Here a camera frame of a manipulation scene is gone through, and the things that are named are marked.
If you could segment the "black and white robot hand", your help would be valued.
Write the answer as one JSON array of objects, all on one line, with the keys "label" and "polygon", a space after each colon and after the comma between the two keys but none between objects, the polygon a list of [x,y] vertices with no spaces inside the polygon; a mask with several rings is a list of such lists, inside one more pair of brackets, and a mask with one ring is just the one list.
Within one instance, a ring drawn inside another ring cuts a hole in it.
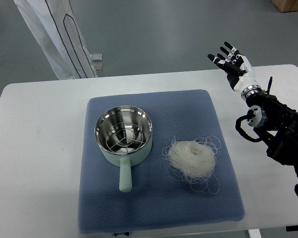
[{"label": "black and white robot hand", "polygon": [[224,47],[221,46],[220,50],[223,54],[216,56],[208,54],[208,59],[226,73],[233,91],[241,93],[249,86],[259,85],[255,80],[255,73],[249,60],[236,47],[224,42]]}]

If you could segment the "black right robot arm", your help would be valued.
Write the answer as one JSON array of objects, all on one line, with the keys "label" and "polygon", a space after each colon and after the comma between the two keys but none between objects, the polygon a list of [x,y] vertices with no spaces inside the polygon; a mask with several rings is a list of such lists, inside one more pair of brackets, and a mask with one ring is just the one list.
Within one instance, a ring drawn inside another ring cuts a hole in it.
[{"label": "black right robot arm", "polygon": [[[249,109],[236,120],[236,131],[251,142],[264,142],[267,156],[292,166],[298,178],[298,112],[256,83],[242,86],[241,97]],[[298,197],[298,184],[294,191]]]}]

